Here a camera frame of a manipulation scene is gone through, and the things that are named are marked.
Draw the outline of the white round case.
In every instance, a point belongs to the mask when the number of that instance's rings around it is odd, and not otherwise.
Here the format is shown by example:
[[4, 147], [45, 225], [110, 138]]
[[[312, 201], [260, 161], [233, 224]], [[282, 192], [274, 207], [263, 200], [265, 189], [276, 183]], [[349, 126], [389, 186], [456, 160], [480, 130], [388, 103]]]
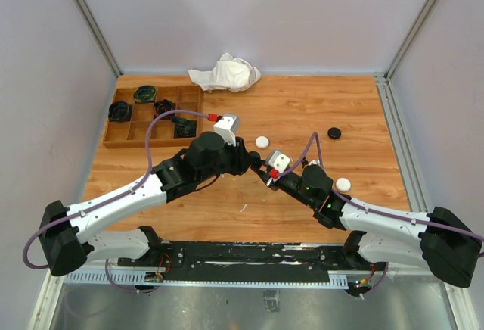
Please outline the white round case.
[[270, 144], [269, 139], [263, 135], [257, 137], [255, 140], [255, 145], [259, 149], [266, 149], [269, 147], [269, 144]]

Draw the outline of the white earbud charging case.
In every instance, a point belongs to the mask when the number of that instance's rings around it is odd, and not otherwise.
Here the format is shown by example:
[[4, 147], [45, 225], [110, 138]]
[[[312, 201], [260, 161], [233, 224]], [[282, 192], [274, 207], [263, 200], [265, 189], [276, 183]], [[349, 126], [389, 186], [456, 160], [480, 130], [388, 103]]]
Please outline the white earbud charging case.
[[335, 187], [340, 192], [349, 192], [352, 188], [352, 183], [347, 178], [338, 178], [335, 182]]

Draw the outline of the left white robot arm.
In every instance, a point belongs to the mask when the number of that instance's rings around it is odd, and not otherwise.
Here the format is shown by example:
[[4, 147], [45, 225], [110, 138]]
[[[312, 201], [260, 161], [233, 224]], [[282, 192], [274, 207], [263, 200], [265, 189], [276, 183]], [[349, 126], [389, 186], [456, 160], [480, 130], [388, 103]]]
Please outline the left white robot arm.
[[137, 212], [168, 204], [205, 188], [208, 180], [241, 176], [260, 158], [241, 137], [233, 145], [215, 132], [204, 132], [188, 148], [149, 167], [134, 182], [83, 203], [50, 203], [43, 213], [39, 241], [53, 276], [69, 274], [99, 252], [95, 235]]

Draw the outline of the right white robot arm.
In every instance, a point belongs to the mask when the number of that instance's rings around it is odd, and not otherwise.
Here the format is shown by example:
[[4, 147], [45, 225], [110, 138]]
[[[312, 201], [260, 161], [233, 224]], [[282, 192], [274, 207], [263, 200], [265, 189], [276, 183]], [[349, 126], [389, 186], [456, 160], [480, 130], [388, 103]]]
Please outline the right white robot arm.
[[320, 166], [308, 165], [302, 174], [283, 174], [279, 167], [261, 160], [251, 166], [269, 188], [311, 208], [324, 227], [349, 232], [342, 253], [350, 269], [397, 263], [428, 269], [459, 288], [470, 287], [482, 240], [449, 209], [415, 213], [378, 207], [335, 192]]

